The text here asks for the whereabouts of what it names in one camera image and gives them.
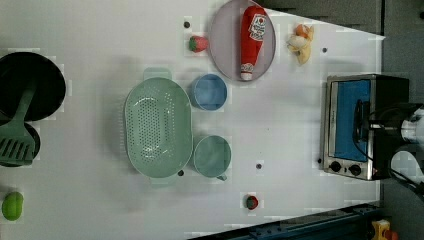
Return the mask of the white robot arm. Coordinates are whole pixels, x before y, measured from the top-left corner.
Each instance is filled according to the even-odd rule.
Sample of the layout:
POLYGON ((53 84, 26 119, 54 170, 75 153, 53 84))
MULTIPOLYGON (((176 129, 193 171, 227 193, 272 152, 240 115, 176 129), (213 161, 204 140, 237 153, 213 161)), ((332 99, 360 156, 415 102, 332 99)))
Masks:
POLYGON ((399 103, 371 112, 365 123, 374 134, 374 178, 388 177, 423 200, 423 177, 413 179, 402 168, 423 173, 423 105, 399 103))

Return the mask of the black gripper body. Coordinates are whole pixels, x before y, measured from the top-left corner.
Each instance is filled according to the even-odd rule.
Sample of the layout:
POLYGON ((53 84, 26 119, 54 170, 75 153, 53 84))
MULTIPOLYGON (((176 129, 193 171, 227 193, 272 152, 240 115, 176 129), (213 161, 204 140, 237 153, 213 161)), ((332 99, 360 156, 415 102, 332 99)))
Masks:
POLYGON ((400 109, 374 111, 369 116, 369 130, 374 134, 373 159, 377 167, 387 167, 388 161, 404 140, 401 124, 405 115, 400 109))

